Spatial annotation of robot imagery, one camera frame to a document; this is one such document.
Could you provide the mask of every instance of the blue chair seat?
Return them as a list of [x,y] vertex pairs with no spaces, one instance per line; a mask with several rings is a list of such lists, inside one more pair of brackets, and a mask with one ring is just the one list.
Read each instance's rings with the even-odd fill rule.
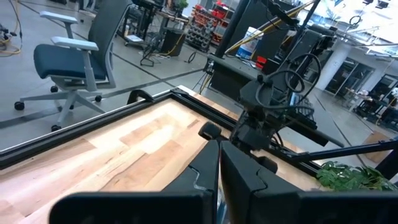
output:
[[[85,64],[80,50],[40,44],[34,50],[34,62],[40,78],[49,75],[85,78]],[[106,80],[106,72],[90,54],[91,67],[96,80]]]

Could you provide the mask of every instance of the office chair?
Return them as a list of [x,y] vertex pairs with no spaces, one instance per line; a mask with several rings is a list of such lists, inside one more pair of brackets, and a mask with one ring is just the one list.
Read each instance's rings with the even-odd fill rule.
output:
[[116,87],[112,73],[113,37],[130,5],[130,0],[103,0],[90,27],[88,41],[73,39],[71,25],[78,23],[74,17],[41,12],[41,17],[62,21],[68,34],[68,38],[52,37],[54,45],[40,44],[34,50],[34,63],[39,77],[50,77],[56,86],[51,87],[51,94],[22,97],[14,104],[15,109],[23,110],[24,102],[30,100],[66,100],[52,131],[61,129],[75,102],[105,113],[86,98],[96,96],[95,100],[101,101],[101,93],[95,92],[97,89]]

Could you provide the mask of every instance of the workbench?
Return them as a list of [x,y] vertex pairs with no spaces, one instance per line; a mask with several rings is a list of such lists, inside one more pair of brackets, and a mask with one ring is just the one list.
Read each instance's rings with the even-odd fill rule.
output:
[[[184,86],[172,91],[188,93],[213,113],[238,118]],[[156,96],[156,103],[139,101],[7,149],[6,159],[19,161],[1,171],[0,223],[46,223],[52,205],[74,192],[162,190],[206,144],[198,131],[210,117],[186,98],[166,94]],[[229,131],[223,128],[223,134]],[[258,154],[278,163],[277,175],[297,187],[320,188],[313,177],[268,152]]]

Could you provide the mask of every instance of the metal rack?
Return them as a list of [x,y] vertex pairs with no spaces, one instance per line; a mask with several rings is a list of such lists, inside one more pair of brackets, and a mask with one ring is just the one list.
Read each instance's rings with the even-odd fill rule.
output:
[[192,17],[193,21],[187,32],[185,42],[202,52],[207,52],[218,20],[200,6],[193,8]]

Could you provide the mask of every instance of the cardboard box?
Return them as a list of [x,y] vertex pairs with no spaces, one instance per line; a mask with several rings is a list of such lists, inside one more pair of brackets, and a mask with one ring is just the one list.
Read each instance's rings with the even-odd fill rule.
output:
[[[390,140],[390,137],[388,137],[378,131],[373,131],[373,134],[370,134],[368,136],[368,138],[365,139],[363,144],[372,144],[372,143],[377,143],[379,141],[389,141],[389,140]],[[381,152],[370,152],[370,153],[366,153],[365,157],[378,164],[383,159],[385,159],[390,152],[391,152],[391,150],[390,151],[381,151]]]

